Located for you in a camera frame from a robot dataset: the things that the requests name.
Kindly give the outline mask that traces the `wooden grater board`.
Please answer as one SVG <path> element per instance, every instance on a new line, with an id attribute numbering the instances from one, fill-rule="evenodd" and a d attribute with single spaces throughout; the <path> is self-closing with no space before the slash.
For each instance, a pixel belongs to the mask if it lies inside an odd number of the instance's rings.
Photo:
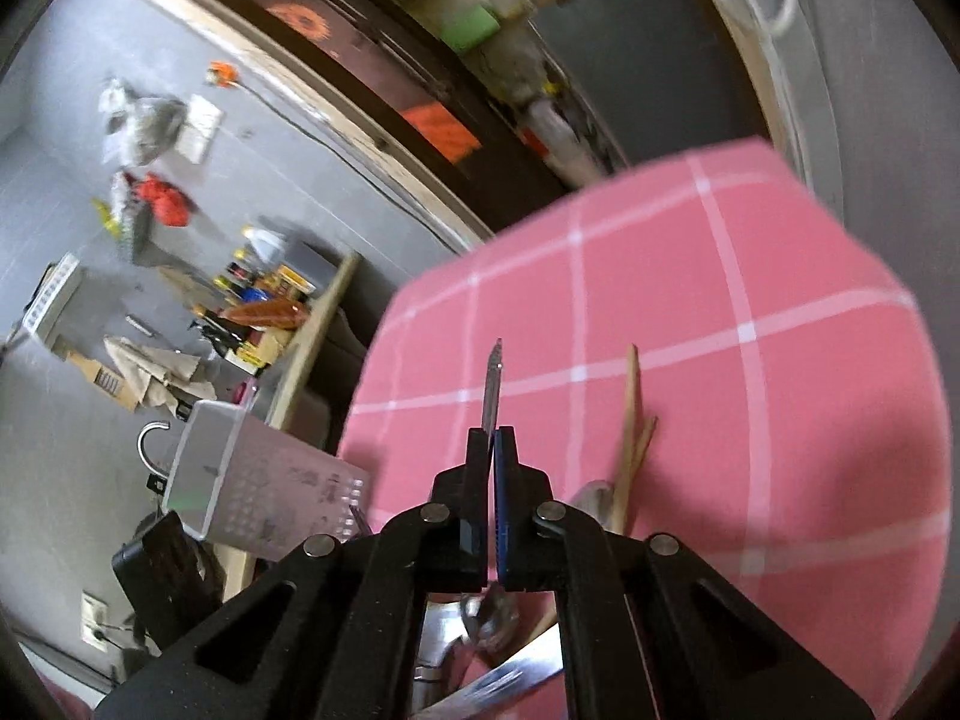
<path id="1" fill-rule="evenodd" d="M 137 406 L 139 406 L 137 395 L 119 372 L 112 371 L 110 367 L 104 366 L 102 362 L 96 361 L 96 359 L 82 355 L 80 351 L 76 351 L 63 338 L 57 338 L 53 342 L 52 351 L 59 358 L 82 372 L 86 382 L 91 383 L 98 392 L 106 395 L 107 398 L 110 398 L 117 405 L 121 405 L 127 411 L 137 410 Z"/>

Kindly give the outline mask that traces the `beige hanging towel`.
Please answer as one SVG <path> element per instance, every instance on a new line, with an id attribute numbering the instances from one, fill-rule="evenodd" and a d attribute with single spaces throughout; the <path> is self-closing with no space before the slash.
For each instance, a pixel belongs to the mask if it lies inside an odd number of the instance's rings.
<path id="1" fill-rule="evenodd" d="M 104 346 L 140 405 L 166 408 L 174 415 L 181 403 L 217 399 L 199 356 L 142 346 L 119 335 L 106 335 Z"/>

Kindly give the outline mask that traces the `clear bag of goods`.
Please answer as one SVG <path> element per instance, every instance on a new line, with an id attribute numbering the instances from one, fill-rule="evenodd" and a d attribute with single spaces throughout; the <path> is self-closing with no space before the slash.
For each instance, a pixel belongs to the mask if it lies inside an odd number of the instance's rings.
<path id="1" fill-rule="evenodd" d="M 103 163 L 145 167 L 178 139 L 187 106 L 174 96 L 142 96 L 112 76 L 99 94 L 104 125 Z"/>

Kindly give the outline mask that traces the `white wall socket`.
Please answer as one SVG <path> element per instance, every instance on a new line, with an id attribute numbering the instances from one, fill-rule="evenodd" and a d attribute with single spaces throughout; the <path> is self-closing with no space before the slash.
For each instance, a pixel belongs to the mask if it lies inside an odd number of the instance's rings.
<path id="1" fill-rule="evenodd" d="M 205 160 L 208 148 L 223 121 L 223 110 L 200 94 L 190 96 L 174 151 L 194 166 Z"/>

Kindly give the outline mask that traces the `green box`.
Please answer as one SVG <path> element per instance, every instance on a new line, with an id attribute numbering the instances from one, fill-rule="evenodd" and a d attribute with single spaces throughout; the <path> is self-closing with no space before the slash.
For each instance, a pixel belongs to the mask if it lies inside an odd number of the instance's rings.
<path id="1" fill-rule="evenodd" d="M 467 54 L 494 36 L 500 28 L 500 20 L 493 11 L 483 5 L 473 5 L 461 11 L 441 29 L 441 41 L 455 54 Z"/>

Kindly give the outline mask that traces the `grey cabinet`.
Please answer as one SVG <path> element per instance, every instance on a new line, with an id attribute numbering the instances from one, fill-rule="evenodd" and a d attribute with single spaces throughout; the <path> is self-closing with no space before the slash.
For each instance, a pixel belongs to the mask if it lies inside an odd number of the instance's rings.
<path id="1" fill-rule="evenodd" d="M 556 0 L 532 29 L 630 166 L 770 135 L 711 0 Z"/>

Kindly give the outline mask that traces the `red plastic bag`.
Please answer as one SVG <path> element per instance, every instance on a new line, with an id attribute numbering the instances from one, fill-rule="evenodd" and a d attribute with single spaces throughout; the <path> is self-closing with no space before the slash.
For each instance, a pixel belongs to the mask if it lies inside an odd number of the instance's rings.
<path id="1" fill-rule="evenodd" d="M 163 226 L 186 227 L 190 221 L 190 203 L 174 185 L 155 174 L 137 182 L 137 197 L 148 203 L 153 216 Z"/>

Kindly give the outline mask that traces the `steel spoon plain handle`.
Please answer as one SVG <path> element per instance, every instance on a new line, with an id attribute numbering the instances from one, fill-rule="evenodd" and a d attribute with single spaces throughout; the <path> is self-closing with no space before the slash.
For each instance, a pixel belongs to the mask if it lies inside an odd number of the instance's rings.
<path id="1" fill-rule="evenodd" d="M 579 489 L 569 504 L 594 517 L 609 532 L 622 533 L 623 523 L 613 512 L 614 500 L 613 484 L 597 479 Z M 462 596 L 460 619 L 464 622 L 467 640 L 488 663 L 505 660 L 516 650 L 514 642 L 521 626 L 519 605 L 498 583 L 492 583 L 483 595 Z"/>

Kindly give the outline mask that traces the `white perforated utensil holder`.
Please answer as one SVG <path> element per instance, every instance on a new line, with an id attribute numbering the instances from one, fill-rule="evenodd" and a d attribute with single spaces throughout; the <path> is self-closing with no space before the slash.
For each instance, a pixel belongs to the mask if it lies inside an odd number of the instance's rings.
<path id="1" fill-rule="evenodd" d="M 358 466 L 239 406 L 202 400 L 172 457 L 163 509 L 192 538 L 277 562 L 309 536 L 355 536 L 368 486 Z"/>

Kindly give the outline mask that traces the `wooden chopstick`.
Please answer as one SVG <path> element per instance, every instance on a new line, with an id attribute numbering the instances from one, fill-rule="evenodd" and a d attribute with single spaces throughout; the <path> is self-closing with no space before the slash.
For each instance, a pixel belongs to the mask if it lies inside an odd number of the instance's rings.
<path id="1" fill-rule="evenodd" d="M 655 416 L 644 420 L 643 427 L 641 427 L 635 444 L 633 444 L 633 449 L 631 449 L 630 461 L 628 465 L 626 465 L 628 481 L 633 481 L 636 473 L 640 471 L 641 466 L 643 466 L 643 463 L 646 461 L 647 450 L 649 450 L 649 445 L 651 445 L 656 427 L 658 427 L 658 422 L 659 420 Z"/>
<path id="2" fill-rule="evenodd" d="M 630 499 L 631 468 L 635 455 L 636 424 L 640 412 L 640 355 L 638 348 L 630 344 L 625 362 L 625 406 L 623 407 L 622 440 L 617 470 L 613 477 L 612 532 L 621 535 L 625 529 L 626 509 Z"/>

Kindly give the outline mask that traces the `white wall shelf basket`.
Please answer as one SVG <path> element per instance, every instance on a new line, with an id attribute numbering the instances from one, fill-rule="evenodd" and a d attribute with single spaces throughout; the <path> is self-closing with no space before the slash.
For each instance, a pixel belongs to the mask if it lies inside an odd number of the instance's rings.
<path id="1" fill-rule="evenodd" d="M 80 259 L 67 252 L 45 275 L 21 322 L 31 338 L 47 343 L 53 327 L 83 281 Z"/>

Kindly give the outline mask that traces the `orange snack packet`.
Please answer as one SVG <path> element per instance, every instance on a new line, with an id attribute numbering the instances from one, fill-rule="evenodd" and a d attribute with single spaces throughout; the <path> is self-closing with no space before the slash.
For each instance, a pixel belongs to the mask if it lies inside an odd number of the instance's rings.
<path id="1" fill-rule="evenodd" d="M 306 305 L 286 298 L 272 298 L 267 301 L 245 302 L 226 309 L 221 316 L 227 322 L 241 327 L 279 328 L 296 330 L 309 319 Z"/>

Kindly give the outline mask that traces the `large oil jug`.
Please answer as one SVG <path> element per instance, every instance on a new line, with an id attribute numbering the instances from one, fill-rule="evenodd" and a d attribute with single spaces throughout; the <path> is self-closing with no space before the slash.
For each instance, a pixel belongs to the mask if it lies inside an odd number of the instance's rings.
<path id="1" fill-rule="evenodd" d="M 265 273 L 277 275 L 306 298 L 324 293 L 337 274 L 332 262 L 296 236 L 255 226 L 244 226 L 241 234 Z"/>

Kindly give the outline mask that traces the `chrome faucet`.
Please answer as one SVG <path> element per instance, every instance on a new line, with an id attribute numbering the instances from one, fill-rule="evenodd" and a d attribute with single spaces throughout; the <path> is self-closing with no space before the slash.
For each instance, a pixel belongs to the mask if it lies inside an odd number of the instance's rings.
<path id="1" fill-rule="evenodd" d="M 166 419 L 148 421 L 137 434 L 135 449 L 142 465 L 153 475 L 161 478 L 169 476 L 171 460 L 167 458 L 167 434 L 171 431 L 171 422 Z"/>

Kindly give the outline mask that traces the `pink checkered tablecloth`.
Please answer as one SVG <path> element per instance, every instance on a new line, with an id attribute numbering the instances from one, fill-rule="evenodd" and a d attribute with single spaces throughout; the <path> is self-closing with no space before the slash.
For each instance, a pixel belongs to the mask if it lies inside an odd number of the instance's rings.
<path id="1" fill-rule="evenodd" d="M 464 456 L 488 355 L 519 455 L 573 497 L 658 422 L 631 495 L 889 717 L 950 532 L 950 419 L 918 304 L 760 140 L 594 185 L 405 284 L 338 451 L 382 525 Z"/>

